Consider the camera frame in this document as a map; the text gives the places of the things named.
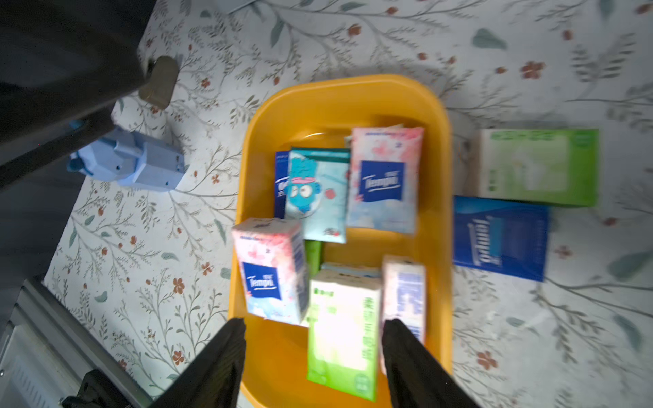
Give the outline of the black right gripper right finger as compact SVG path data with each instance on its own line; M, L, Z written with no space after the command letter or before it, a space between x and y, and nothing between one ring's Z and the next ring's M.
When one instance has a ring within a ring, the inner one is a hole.
M384 323L382 347L392 406L477 406L402 321Z

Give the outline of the dark blue Tempo tissue pack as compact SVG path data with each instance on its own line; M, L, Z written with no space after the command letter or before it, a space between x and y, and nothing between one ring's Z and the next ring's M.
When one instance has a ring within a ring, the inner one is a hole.
M289 151L275 153L275 200L274 217L283 219L286 208Z

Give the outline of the pink floral tissue pack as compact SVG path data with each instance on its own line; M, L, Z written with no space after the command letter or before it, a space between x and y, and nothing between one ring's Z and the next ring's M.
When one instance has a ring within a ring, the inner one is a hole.
M425 344L426 267L411 258L385 255L382 264L383 302L380 330L386 321L398 319Z

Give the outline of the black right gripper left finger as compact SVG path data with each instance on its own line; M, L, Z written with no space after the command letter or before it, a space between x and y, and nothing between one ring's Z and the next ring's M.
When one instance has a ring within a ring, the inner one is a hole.
M242 318L227 321L154 407L235 407L247 343Z

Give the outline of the blue desk fan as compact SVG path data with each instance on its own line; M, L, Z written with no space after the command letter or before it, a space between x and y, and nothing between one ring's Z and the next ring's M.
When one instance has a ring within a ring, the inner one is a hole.
M158 192L175 190L186 170L179 148L121 127L72 153L66 168L101 182Z

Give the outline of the pink blue Tempo tissue pack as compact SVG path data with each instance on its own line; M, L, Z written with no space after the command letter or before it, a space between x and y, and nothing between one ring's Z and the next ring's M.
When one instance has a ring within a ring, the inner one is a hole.
M416 233L424 133L422 127L352 130L347 227Z

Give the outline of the light blue tissue pack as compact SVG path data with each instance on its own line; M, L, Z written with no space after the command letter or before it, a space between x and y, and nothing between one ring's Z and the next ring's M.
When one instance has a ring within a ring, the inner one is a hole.
M323 270L332 270L345 275L356 275L367 278L380 278L381 271L378 268L361 266L361 265L347 265L346 263L332 263L327 262L321 265Z

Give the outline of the green tissue pack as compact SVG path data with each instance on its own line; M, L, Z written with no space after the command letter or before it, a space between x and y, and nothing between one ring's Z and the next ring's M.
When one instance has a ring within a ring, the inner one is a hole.
M308 381L377 400L382 294L379 272L326 269L311 280Z
M306 263L309 271L309 277L316 276L323 263L323 243L321 241L304 241Z
M471 145L466 193L593 207L599 162L597 129L482 129Z

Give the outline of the teal cartoon tissue pack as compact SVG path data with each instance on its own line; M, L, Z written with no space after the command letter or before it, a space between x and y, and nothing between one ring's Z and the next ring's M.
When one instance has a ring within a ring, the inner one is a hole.
M350 150L289 151L285 218L299 220L304 239L346 243Z

